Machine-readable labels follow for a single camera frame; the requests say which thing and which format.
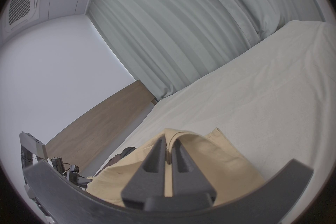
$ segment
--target curtain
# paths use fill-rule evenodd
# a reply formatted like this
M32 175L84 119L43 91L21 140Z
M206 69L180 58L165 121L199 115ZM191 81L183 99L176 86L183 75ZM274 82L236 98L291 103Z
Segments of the curtain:
M290 20L322 20L314 0L92 0L88 16L126 69L158 100Z

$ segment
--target yellow fabric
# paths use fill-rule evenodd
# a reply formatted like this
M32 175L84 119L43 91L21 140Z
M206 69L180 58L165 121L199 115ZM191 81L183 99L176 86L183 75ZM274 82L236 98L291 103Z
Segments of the yellow fabric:
M93 180L86 191L107 202L124 206L120 195L122 189L139 168L156 140L163 136L167 143L165 175L167 197L172 196L171 149L177 138L216 189L217 198L214 205L236 199L264 184L259 172L218 128L205 137L189 131L164 129L119 162L106 167L98 176L90 177Z

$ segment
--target wooden board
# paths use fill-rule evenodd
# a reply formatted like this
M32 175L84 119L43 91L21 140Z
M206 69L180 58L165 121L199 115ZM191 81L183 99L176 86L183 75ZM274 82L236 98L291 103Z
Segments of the wooden board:
M46 144L49 158L60 156L80 171L154 100L140 80L110 96L72 122Z

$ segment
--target mattress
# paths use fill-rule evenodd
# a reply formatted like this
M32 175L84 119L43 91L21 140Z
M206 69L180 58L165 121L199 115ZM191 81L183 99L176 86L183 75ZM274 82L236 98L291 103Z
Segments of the mattress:
M291 21L159 101L107 161L164 128L206 135L218 127L265 180L293 158L314 168L307 189L282 221L289 223L316 196L336 159L335 81L336 26Z

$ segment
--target ceiling air conditioner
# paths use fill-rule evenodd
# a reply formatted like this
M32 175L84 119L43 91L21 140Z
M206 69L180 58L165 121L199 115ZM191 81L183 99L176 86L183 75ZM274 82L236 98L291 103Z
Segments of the ceiling air conditioner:
M6 39L16 29L39 18L40 0L10 0L3 18L3 37Z

